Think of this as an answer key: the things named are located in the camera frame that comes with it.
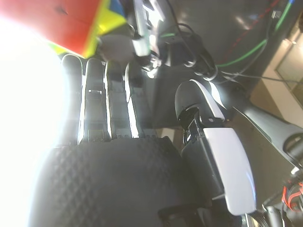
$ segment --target red object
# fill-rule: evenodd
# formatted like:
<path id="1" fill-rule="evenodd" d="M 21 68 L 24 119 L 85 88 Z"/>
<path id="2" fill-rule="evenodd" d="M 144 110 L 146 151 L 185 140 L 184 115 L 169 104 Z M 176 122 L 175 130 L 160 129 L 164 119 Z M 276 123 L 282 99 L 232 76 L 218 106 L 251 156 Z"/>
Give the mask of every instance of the red object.
<path id="1" fill-rule="evenodd" d="M 0 16 L 29 26 L 49 41 L 81 55 L 102 1 L 0 0 Z"/>

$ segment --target diamond textured surface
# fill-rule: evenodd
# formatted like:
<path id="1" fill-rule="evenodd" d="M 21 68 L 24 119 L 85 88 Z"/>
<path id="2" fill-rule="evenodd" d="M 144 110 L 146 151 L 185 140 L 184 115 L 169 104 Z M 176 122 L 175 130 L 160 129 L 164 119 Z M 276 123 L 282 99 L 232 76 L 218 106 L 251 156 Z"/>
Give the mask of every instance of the diamond textured surface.
<path id="1" fill-rule="evenodd" d="M 39 177 L 30 226 L 162 226 L 158 211 L 199 203 L 168 138 L 120 139 L 55 149 Z"/>

